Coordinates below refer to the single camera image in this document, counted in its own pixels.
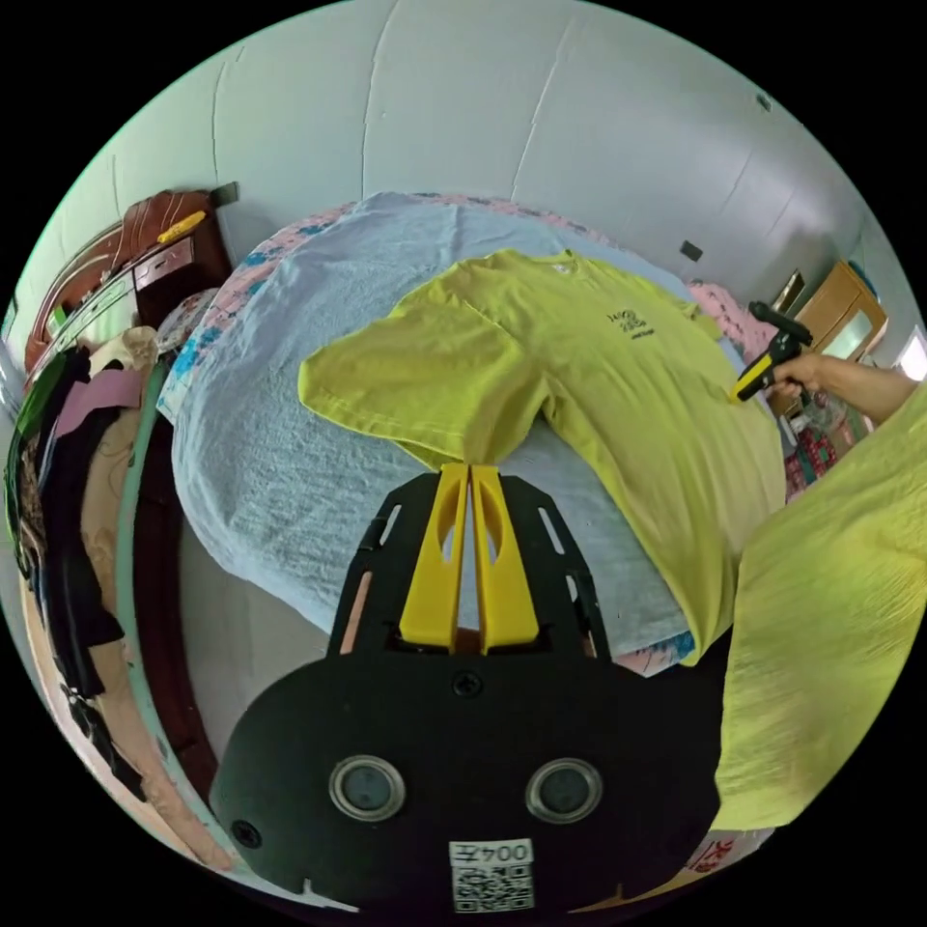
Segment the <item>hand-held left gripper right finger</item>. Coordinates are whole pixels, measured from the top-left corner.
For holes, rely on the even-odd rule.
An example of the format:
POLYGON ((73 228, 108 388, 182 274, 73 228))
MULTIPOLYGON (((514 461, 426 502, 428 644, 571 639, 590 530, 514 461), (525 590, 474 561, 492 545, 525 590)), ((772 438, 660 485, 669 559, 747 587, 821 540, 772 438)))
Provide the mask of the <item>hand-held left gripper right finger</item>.
POLYGON ((498 469, 470 469, 480 641, 530 646, 540 628, 498 469))

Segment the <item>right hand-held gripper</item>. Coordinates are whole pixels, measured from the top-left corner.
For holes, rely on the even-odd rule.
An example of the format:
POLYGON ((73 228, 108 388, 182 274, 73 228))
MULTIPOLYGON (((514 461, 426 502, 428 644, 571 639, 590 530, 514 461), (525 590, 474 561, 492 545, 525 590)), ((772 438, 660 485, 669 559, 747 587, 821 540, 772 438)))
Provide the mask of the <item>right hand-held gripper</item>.
POLYGON ((814 336, 809 329, 779 329, 771 339, 766 354, 757 357, 740 374, 729 393, 730 400, 746 403, 763 392, 765 398, 771 396, 778 368, 797 359, 813 342, 814 336))

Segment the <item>person's right hand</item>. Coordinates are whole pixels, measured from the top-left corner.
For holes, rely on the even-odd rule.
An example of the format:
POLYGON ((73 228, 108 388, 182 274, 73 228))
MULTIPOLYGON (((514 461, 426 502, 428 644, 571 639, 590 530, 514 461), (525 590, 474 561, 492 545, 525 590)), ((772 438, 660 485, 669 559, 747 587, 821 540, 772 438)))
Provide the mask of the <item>person's right hand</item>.
POLYGON ((798 398, 803 392, 816 393, 828 387, 831 358, 803 353, 772 368, 771 394, 798 398))

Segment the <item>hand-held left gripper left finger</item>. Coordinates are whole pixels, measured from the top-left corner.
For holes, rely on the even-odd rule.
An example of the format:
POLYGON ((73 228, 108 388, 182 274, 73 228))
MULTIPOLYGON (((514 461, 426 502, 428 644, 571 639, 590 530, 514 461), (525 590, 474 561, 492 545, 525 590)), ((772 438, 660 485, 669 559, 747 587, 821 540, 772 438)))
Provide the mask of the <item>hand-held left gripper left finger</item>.
POLYGON ((457 634, 468 467, 450 463, 437 477, 399 624, 403 641, 411 646, 453 646, 457 634))

